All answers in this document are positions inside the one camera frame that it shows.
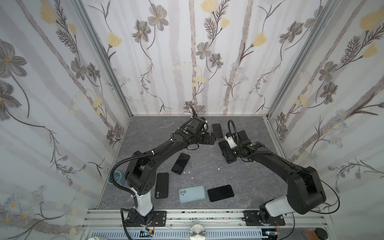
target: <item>floral wallpaper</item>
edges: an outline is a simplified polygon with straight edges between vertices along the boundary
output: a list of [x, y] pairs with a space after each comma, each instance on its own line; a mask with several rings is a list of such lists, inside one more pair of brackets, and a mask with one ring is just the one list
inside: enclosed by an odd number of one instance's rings
[[326, 4], [82, 2], [134, 114], [267, 114]]
[[[339, 240], [382, 238], [383, 51], [383, 2], [341, 1], [269, 116], [290, 160], [317, 168], [339, 194], [327, 215]], [[321, 210], [334, 211], [324, 189]]]
[[0, 3], [0, 232], [79, 239], [128, 118], [70, 2]]

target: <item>jar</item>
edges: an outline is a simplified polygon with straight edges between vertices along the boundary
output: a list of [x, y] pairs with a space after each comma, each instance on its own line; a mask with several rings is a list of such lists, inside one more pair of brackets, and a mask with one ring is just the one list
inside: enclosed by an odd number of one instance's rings
[[326, 240], [328, 239], [328, 233], [322, 228], [312, 228], [303, 231], [303, 236], [306, 240]]

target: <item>black mounting plate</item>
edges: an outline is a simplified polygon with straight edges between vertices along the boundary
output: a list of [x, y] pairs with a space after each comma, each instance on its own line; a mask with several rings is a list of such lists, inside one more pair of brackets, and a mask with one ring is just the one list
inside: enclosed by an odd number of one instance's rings
[[[153, 217], [155, 218], [155, 227], [165, 227], [166, 226], [166, 220], [167, 220], [167, 212], [166, 211], [154, 211]], [[136, 221], [136, 210], [129, 211], [128, 217], [125, 220], [125, 226], [126, 227], [142, 227], [139, 223], [136, 223], [136, 222], [137, 222]]]
[[[247, 226], [264, 226], [259, 222], [259, 217], [257, 216], [258, 210], [246, 210], [243, 211], [243, 213], [243, 220], [245, 221]], [[275, 217], [275, 221], [279, 224], [279, 226], [285, 226], [284, 217], [282, 218], [282, 216], [283, 215]], [[276, 226], [276, 223], [273, 222], [269, 226]]]

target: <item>gray tabletop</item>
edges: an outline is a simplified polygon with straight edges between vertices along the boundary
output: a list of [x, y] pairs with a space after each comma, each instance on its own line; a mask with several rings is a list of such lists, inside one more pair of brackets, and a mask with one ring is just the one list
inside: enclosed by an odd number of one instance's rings
[[[121, 143], [118, 159], [130, 157], [137, 150], [145, 152], [158, 146], [169, 139], [170, 133], [175, 132], [189, 118], [189, 116], [134, 116]], [[232, 119], [238, 131], [244, 129], [252, 141], [261, 142], [271, 151], [276, 151], [262, 117], [206, 116], [205, 118], [209, 123], [209, 132], [212, 131], [212, 123], [220, 123], [225, 135], [228, 132], [227, 122]], [[153, 188], [151, 199], [156, 209], [258, 208], [268, 200], [286, 195], [286, 183], [265, 166], [257, 162], [243, 162], [240, 159], [227, 164], [217, 145], [219, 141], [217, 140], [214, 145], [200, 145], [195, 151], [184, 149], [158, 168], [157, 173], [169, 173], [169, 196], [166, 199], [155, 199]], [[190, 160], [184, 169], [185, 173], [177, 175], [171, 169], [181, 152], [190, 155]], [[117, 170], [124, 174], [127, 164], [119, 166]], [[232, 198], [210, 202], [206, 194], [206, 198], [202, 200], [183, 204], [179, 202], [179, 189], [203, 185], [207, 193], [208, 189], [227, 184], [232, 186], [235, 194]], [[107, 183], [98, 209], [133, 206], [133, 198], [129, 193]]]

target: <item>metal corner post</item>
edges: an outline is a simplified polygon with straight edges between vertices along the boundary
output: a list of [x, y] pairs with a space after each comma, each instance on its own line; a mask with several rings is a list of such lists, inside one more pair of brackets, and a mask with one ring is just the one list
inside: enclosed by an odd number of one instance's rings
[[307, 56], [313, 49], [318, 37], [326, 27], [328, 20], [332, 17], [332, 14], [340, 1], [341, 0], [328, 0], [325, 4], [324, 10], [320, 14], [319, 19], [316, 21], [313, 30], [310, 32], [308, 39], [306, 40], [292, 68], [290, 69], [285, 80], [283, 81], [283, 84], [281, 85], [276, 95], [276, 98], [272, 102], [270, 110], [268, 112], [268, 118], [272, 116], [277, 110], [278, 105], [283, 100], [283, 97], [286, 91], [288, 90], [289, 86], [291, 85], [292, 81], [294, 80], [294, 77], [296, 76], [297, 72], [304, 63], [304, 60], [307, 58]]
[[89, 16], [88, 16], [88, 14], [84, 8], [83, 3], [81, 2], [81, 0], [71, 0], [71, 2], [72, 2], [73, 6], [76, 10], [78, 17], [80, 18], [80, 21], [82, 22], [82, 24], [86, 30], [88, 37], [90, 38], [90, 40], [92, 42], [92, 45], [93, 45], [97, 55], [99, 56], [103, 66], [104, 66], [104, 69], [107, 72], [107, 75], [111, 79], [111, 84], [112, 84], [121, 104], [123, 105], [123, 108], [124, 108], [126, 114], [128, 115], [128, 117], [132, 117], [133, 113], [132, 113], [131, 109], [129, 108], [129, 105], [125, 99], [123, 92], [121, 91], [121, 88], [119, 86], [119, 82], [113, 73], [113, 69], [111, 67], [111, 64], [110, 64], [110, 62], [109, 62], [109, 60], [108, 60], [108, 58], [107, 58], [107, 56], [103, 50], [103, 46], [102, 46], [101, 42], [99, 41], [99, 38], [96, 35], [96, 31], [94, 30], [94, 28], [92, 26], [91, 20], [89, 19]]

